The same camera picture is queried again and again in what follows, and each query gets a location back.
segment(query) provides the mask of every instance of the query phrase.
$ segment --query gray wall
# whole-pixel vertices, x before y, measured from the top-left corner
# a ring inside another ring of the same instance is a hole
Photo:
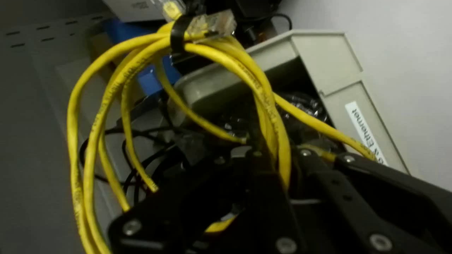
[[[452,1],[284,0],[295,28],[347,32],[404,157],[452,188]]]
[[[102,0],[1,0],[0,28],[104,11]]]

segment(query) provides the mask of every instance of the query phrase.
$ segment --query yellow cable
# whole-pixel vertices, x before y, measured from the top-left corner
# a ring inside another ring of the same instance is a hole
[[[159,37],[162,35],[152,33],[152,35],[144,35],[135,37],[133,42],[121,42],[107,52],[104,52],[102,56],[99,56],[79,77],[75,87],[72,88],[69,104],[68,104],[68,119],[66,119],[66,132],[68,132],[68,152],[69,152],[69,160],[70,160],[70,193],[72,193],[72,202],[73,202],[73,212],[75,219],[77,224],[77,231],[82,239],[82,245],[86,252],[97,252],[96,245],[92,241],[92,235],[86,226],[86,214],[83,207],[83,190],[79,176],[79,164],[77,164],[77,140],[79,140],[79,102],[82,97],[82,91],[89,81],[89,78],[100,70],[103,66],[106,66],[109,61],[111,61],[118,54],[123,54],[128,50],[131,50],[135,46],[150,43]]]
[[[332,138],[332,139],[336,139],[336,140],[340,140],[340,142],[344,142],[347,145],[350,145],[353,149],[356,149],[357,152],[360,152],[363,156],[374,160],[376,156],[374,153],[367,147],[364,146],[363,143],[360,143],[359,140],[347,136],[346,133],[340,132],[339,129],[328,125],[326,122],[309,115],[308,112],[299,109],[298,107],[292,105],[291,102],[288,102],[287,99],[284,99],[282,97],[279,97],[278,94],[274,94],[275,97],[275,101],[277,104],[285,109],[287,112],[289,112],[291,115],[294,115],[298,121],[306,123],[308,126],[316,129],[318,132]]]
[[[113,194],[116,195],[116,198],[118,201],[118,205],[121,207],[123,211],[127,211],[130,208],[130,205],[128,205],[126,193],[123,191],[123,187],[121,187],[120,181],[117,180],[113,164],[109,159],[107,147],[104,145],[104,133],[100,133],[100,136],[99,136],[99,156],[100,156],[104,176],[109,180],[109,184],[113,190]]]
[[[110,80],[114,80],[117,73],[124,67],[124,64],[138,53],[140,49],[134,49],[131,50],[121,61],[120,64],[116,67],[116,70],[113,71]],[[103,167],[103,171],[109,180],[109,186],[111,187],[113,195],[117,198],[120,207],[123,211],[127,211],[130,208],[130,204],[127,201],[126,193],[120,184],[120,181],[117,180],[117,176],[114,173],[111,160],[109,157],[107,149],[106,149],[106,143],[104,143],[104,133],[102,132],[99,136],[99,157],[100,157],[100,163]]]
[[[155,61],[155,74],[158,77],[158,80],[161,81],[162,87],[165,88],[165,91],[168,92],[168,95],[171,97],[171,99],[198,125],[200,125],[202,128],[205,128],[207,132],[222,138],[222,139],[227,139],[231,142],[239,142],[239,143],[244,143],[246,138],[239,138],[231,135],[230,132],[224,131],[223,128],[216,126],[215,123],[209,122],[207,119],[202,118],[199,114],[196,114],[195,111],[192,111],[185,101],[181,98],[181,95],[175,91],[175,88],[169,84],[169,80],[161,66],[159,61]]]
[[[145,49],[142,49],[137,56],[150,57],[155,52],[164,49],[168,43],[169,43],[169,37],[162,37],[162,39],[151,43]],[[127,83],[140,68],[144,67],[144,64],[145,64],[145,61],[133,61],[133,60],[127,61],[124,66],[124,70],[118,71],[116,78],[109,83],[109,85],[106,87],[106,92],[102,97],[100,108],[94,116],[92,131],[89,133],[89,140],[87,140],[87,146],[86,146],[85,171],[83,171],[83,191],[85,191],[83,205],[85,205],[85,211],[86,211],[87,225],[90,228],[93,239],[94,239],[100,252],[109,252],[109,248],[100,234],[96,214],[94,214],[94,205],[93,205],[93,197],[94,197],[94,194],[93,194],[93,186],[94,186],[93,173],[94,173],[96,145],[97,145],[99,136],[103,131],[106,114],[111,105],[111,101],[114,99],[114,95],[117,94],[117,91],[120,91],[120,88],[123,87],[124,83]],[[147,176],[147,173],[144,170],[140,170],[140,167],[137,167],[137,171],[140,173],[144,183],[150,188],[157,187],[155,183]]]
[[[77,80],[69,99],[68,107],[68,149],[70,157],[70,186],[72,186],[72,198],[73,198],[73,210],[79,226],[79,234],[83,242],[83,246],[87,252],[109,252],[107,243],[104,242],[94,214],[94,204],[93,204],[93,173],[94,173],[94,159],[96,153],[100,155],[100,162],[106,170],[109,181],[111,181],[113,193],[117,195],[120,205],[123,210],[128,208],[128,202],[126,194],[118,190],[118,181],[114,174],[111,162],[109,160],[106,146],[104,146],[104,136],[103,136],[103,125],[106,121],[107,111],[114,99],[116,94],[123,88],[121,95],[121,114],[123,114],[123,125],[124,133],[127,139],[127,152],[131,156],[131,160],[142,177],[144,183],[151,190],[157,190],[157,184],[152,181],[150,176],[147,176],[144,167],[141,166],[140,160],[135,156],[135,150],[133,146],[133,136],[131,136],[131,125],[130,125],[130,101],[128,101],[128,87],[131,77],[142,68],[150,60],[157,60],[161,53],[164,53],[169,47],[169,30],[172,23],[164,25],[158,33],[145,35],[135,39],[126,40],[113,46],[99,59],[96,59],[80,75]],[[195,44],[189,43],[189,40],[195,37],[185,37],[185,49],[188,52],[193,52],[202,56],[206,56],[226,68],[236,73],[246,84],[250,85],[253,90],[254,101],[258,111],[260,125],[265,136],[265,142],[271,153],[278,159],[279,171],[284,180],[284,186],[288,186],[289,180],[289,169],[291,169],[291,149],[288,143],[287,131],[284,128],[282,119],[277,111],[277,104],[292,114],[295,118],[303,121],[306,125],[311,123],[312,128],[318,129],[319,132],[333,138],[343,140],[344,143],[353,146],[363,155],[368,157],[374,157],[373,153],[357,140],[349,138],[347,135],[342,133],[340,131],[329,126],[328,123],[305,114],[303,111],[298,109],[284,98],[272,94],[271,85],[263,70],[258,68],[255,61],[243,50],[237,40],[227,37],[224,42],[206,42],[207,44]],[[130,52],[134,47],[145,46],[144,49],[137,49],[135,53],[127,56],[127,60],[123,60],[117,71],[111,75],[110,83],[106,87],[106,91],[102,97],[102,104],[99,112],[94,118],[92,125],[92,131],[89,135],[89,142],[86,147],[86,163],[83,171],[83,188],[79,181],[79,171],[77,171],[77,111],[79,111],[79,101],[82,95],[82,90],[86,85],[87,80],[102,68],[106,63],[114,59],[118,54]],[[231,136],[222,128],[210,123],[207,119],[202,118],[196,112],[193,112],[185,101],[178,95],[175,88],[168,83],[165,73],[162,71],[161,63],[158,61],[157,74],[162,80],[162,85],[169,94],[169,97],[175,101],[178,107],[186,115],[206,131],[229,139],[229,140],[240,140],[236,136]]]
[[[275,108],[275,102],[272,99],[271,84],[270,84],[265,73],[257,66],[257,63],[251,59],[251,56],[248,53],[246,53],[246,50],[241,46],[239,46],[240,43],[234,37],[227,36],[224,39],[207,42],[207,44],[217,47],[222,52],[233,56],[234,59],[231,57],[231,60],[241,61],[241,64],[239,61],[231,63],[231,64],[237,64],[237,66],[244,64],[248,67],[248,71],[255,74],[257,80],[254,80],[254,83],[255,83],[255,85],[260,84],[260,87],[263,90],[261,92],[265,98],[264,105],[267,105],[267,109],[270,112],[270,119],[274,123],[274,129],[277,132],[277,138],[278,138],[278,143],[279,143],[277,146],[278,159],[279,159],[278,160],[279,162],[279,173],[281,173],[282,181],[284,181],[284,186],[288,187],[289,176],[291,176],[291,147],[289,147],[289,140],[288,140],[288,135],[287,135],[282,118]]]

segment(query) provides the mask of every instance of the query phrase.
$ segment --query white label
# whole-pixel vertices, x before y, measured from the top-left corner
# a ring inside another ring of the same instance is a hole
[[[378,146],[377,139],[373,136],[370,126],[361,112],[361,109],[359,108],[356,101],[350,101],[344,105],[344,108],[347,109],[352,122],[359,133],[359,136],[361,138],[361,142],[376,155],[377,160],[383,164],[387,164],[387,160],[383,155],[383,150]]]

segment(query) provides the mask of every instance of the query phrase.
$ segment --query screw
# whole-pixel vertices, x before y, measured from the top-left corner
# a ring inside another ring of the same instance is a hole
[[[302,156],[309,156],[312,152],[309,149],[301,149]]]
[[[383,234],[371,234],[368,236],[370,243],[380,252],[387,252],[392,249],[392,241]]]
[[[141,222],[140,219],[130,219],[124,224],[123,231],[126,235],[134,235],[141,229]]]
[[[292,238],[281,236],[277,239],[279,254],[292,254],[296,250],[296,242]]]
[[[343,156],[344,162],[352,163],[354,160],[354,157],[352,155],[344,155]]]
[[[216,164],[223,164],[223,163],[226,163],[226,159],[224,159],[224,156],[219,156],[219,157],[216,157],[213,162],[215,162]]]

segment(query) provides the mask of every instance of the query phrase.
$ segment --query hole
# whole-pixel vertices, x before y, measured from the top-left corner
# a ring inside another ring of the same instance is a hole
[[[25,43],[13,43],[11,47],[20,47],[24,46]]]
[[[72,23],[77,23],[77,20],[76,19],[70,19],[70,20],[66,20],[65,23],[66,25],[72,25]]]
[[[53,39],[55,39],[53,36],[48,36],[48,37],[41,39],[41,40],[46,42],[46,40],[53,40]]]
[[[48,29],[51,28],[49,25],[44,25],[44,26],[37,26],[37,29]]]
[[[17,35],[17,33],[20,33],[20,30],[5,32],[4,35],[11,36],[11,35]]]
[[[343,200],[347,200],[347,201],[353,200],[353,195],[350,195],[350,194],[343,194],[342,197],[343,197]]]
[[[340,184],[340,181],[337,179],[332,179],[330,183]]]

